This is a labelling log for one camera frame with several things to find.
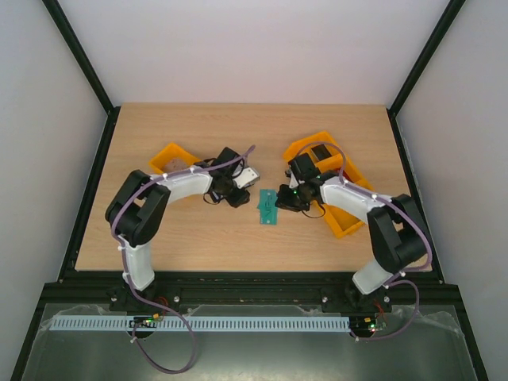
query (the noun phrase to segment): black metal frame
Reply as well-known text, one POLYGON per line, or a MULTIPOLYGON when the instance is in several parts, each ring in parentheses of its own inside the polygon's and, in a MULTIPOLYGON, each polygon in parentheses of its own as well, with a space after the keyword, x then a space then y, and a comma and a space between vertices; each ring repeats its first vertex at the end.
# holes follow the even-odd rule
MULTIPOLYGON (((108 118, 85 188, 83 200, 79 207, 71 239, 63 259, 62 268, 60 269, 59 282, 44 285, 20 356, 18 357, 12 380, 18 380, 22 377, 46 304, 109 303, 110 299, 106 293, 112 287, 117 287, 121 283, 121 273, 119 271, 75 270, 75 262, 83 241, 102 169, 106 162, 106 156, 120 113, 120 106, 114 107, 111 103, 58 1, 42 0, 42 2, 46 5, 48 12, 51 14, 68 47, 74 54, 76 61, 82 68, 92 89, 107 112, 108 118)), ((393 105, 387 110, 410 193, 416 200, 420 211, 423 211, 420 195, 396 117, 464 2, 465 0, 451 0, 449 2, 393 105)), ((177 307, 203 303, 238 304, 240 299, 243 303, 252 304, 296 303, 300 305, 320 305, 322 304, 322 296, 344 287, 351 279, 352 273, 197 273, 164 271, 158 272, 156 277, 158 284, 162 284, 168 290, 174 291, 180 297, 180 303, 177 307)), ((487 373, 476 346, 459 289, 457 286, 444 283, 437 256, 434 256, 433 270, 431 272, 410 274, 408 278, 418 285, 421 294, 421 304, 455 306, 478 379, 487 379, 487 373)), ((414 292, 410 287, 396 287, 390 290, 390 297, 394 304, 414 303, 414 292)), ((330 310, 330 308, 336 307, 330 305, 327 308, 330 310)))

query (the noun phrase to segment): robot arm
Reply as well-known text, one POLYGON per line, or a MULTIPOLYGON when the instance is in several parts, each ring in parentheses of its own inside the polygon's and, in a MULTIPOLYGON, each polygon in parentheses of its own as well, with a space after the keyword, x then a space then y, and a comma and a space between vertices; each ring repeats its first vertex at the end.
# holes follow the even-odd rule
POLYGON ((404 212, 424 233, 427 228, 414 200, 401 194, 398 197, 375 194, 341 178, 335 171, 321 173, 308 154, 294 158, 290 163, 289 185, 281 185, 275 205, 281 209, 309 210, 312 201, 336 206, 364 223, 371 234, 374 260, 352 277, 362 294, 370 294, 394 274, 426 254, 425 244, 415 230, 385 205, 390 202, 404 212), (394 224, 401 224, 397 229, 394 224))
MULTIPOLYGON (((210 166, 198 163, 189 167, 188 171, 167 176, 141 194, 142 206, 133 203, 121 216, 117 234, 125 239, 127 268, 137 290, 143 291, 155 278, 150 243, 167 205, 194 194, 209 194, 215 202, 224 198, 233 207, 249 201, 247 188, 260 179, 256 170, 236 162, 222 169, 206 171, 207 167, 223 164, 235 157, 238 157, 236 152, 225 148, 210 166)), ((108 207, 106 220, 112 224, 120 208, 152 178, 142 171, 133 171, 108 207)))

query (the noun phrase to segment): orange tray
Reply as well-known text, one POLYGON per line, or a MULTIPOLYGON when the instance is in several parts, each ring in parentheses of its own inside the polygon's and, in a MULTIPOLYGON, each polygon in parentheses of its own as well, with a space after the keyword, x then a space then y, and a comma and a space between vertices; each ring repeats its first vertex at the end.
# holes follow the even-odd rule
MULTIPOLYGON (((315 141, 326 141, 332 144, 335 144, 338 148, 340 148, 340 145, 337 144, 337 142, 332 138, 332 136, 326 132, 321 131, 320 133, 316 133, 314 135, 311 135, 310 137, 306 137, 301 140, 297 140, 293 142, 289 148, 283 153, 283 158, 286 162, 289 162, 292 160, 298 151, 305 146, 306 144, 313 143, 315 141)), ((329 171, 329 170, 338 170, 342 167, 342 155, 335 149, 329 146, 326 146, 326 148, 329 150, 331 157, 318 161, 318 159, 314 156, 312 153, 312 147, 315 147, 316 145, 311 145, 305 150, 302 151, 302 153, 308 153, 310 158, 312 159, 314 165, 319 168, 319 170, 322 172, 329 171)), ((344 169, 344 177, 355 184, 360 185, 361 187, 367 188, 370 191, 373 191, 374 188, 372 188, 372 185, 362 176, 361 172, 358 170, 358 168, 355 166, 355 164, 351 161, 351 158, 346 155, 346 168, 344 169)), ((357 231, 364 223, 356 218, 355 216, 344 212, 342 209, 336 208, 335 206, 328 206, 323 205, 325 208, 325 216, 324 219, 326 223, 329 225, 331 230, 333 231, 333 234, 337 238, 342 238, 343 236, 347 234, 354 233, 357 231)))
POLYGON ((148 164, 153 169, 153 171, 157 175, 162 175, 164 172, 164 167, 168 165, 172 160, 180 159, 182 160, 188 167, 194 163, 201 161, 194 155, 191 155, 185 149, 177 145, 176 143, 170 143, 159 152, 155 157, 153 157, 148 164))

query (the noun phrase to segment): wooden table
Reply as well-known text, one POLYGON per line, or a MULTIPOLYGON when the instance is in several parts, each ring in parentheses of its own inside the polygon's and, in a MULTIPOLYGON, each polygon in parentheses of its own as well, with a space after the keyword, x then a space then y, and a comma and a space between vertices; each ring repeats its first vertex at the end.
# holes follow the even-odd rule
POLYGON ((356 271, 372 260, 368 228, 338 240, 323 219, 279 210, 261 225, 260 189, 287 183, 282 154, 294 140, 327 130, 373 187, 409 193, 384 106, 124 104, 83 239, 76 270, 120 270, 117 242, 104 219, 127 174, 151 173, 148 161, 168 143, 205 159, 225 146, 256 150, 261 174, 251 201, 238 209, 193 196, 171 204, 152 245, 159 271, 356 271))

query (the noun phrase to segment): black metal rail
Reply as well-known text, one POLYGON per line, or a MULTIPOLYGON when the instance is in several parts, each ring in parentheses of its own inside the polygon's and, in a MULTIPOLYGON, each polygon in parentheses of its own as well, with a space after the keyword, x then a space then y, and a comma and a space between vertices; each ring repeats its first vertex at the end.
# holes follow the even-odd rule
POLYGON ((104 131, 102 132, 97 153, 95 154, 95 159, 90 170, 90 176, 88 176, 83 198, 79 205, 78 215, 76 216, 74 228, 72 229, 69 245, 67 246, 67 251, 63 258, 60 273, 58 274, 58 279, 64 279, 67 271, 74 271, 75 261, 78 258, 79 249, 83 242, 88 217, 90 216, 92 205, 94 204, 98 182, 101 179, 102 169, 104 168, 108 150, 110 149, 111 139, 113 138, 113 132, 117 125, 119 113, 120 107, 115 107, 106 120, 106 125, 104 126, 104 131))
POLYGON ((459 14, 460 9, 465 2, 466 0, 450 0, 448 3, 446 9, 441 15, 441 18, 437 22, 436 27, 430 34, 427 43, 423 47, 420 56, 418 56, 416 62, 414 63, 414 66, 407 76, 406 81, 398 92, 397 97, 395 97, 395 100, 392 103, 390 110, 388 111, 390 119, 395 119, 397 117, 402 106, 404 106, 404 103, 410 96, 414 85, 416 85, 420 79, 421 73, 423 73, 427 67, 427 64, 434 55, 434 52, 437 50, 437 47, 443 40, 443 37, 445 37, 450 26, 452 26, 455 17, 457 14, 459 14))
POLYGON ((94 70, 90 60, 81 46, 81 43, 78 40, 78 37, 74 33, 74 29, 71 26, 71 23, 65 16, 62 7, 58 3, 57 0, 42 0, 49 14, 51 15, 53 21, 56 24, 56 27, 62 34, 63 39, 67 43, 69 49, 71 49, 72 54, 76 58, 76 62, 79 67, 83 71, 85 77, 87 77, 88 83, 92 86, 95 95, 97 95, 98 100, 100 101, 102 107, 104 108, 107 114, 113 111, 113 103, 110 101, 110 97, 104 90, 104 87, 99 80, 97 73, 94 70))

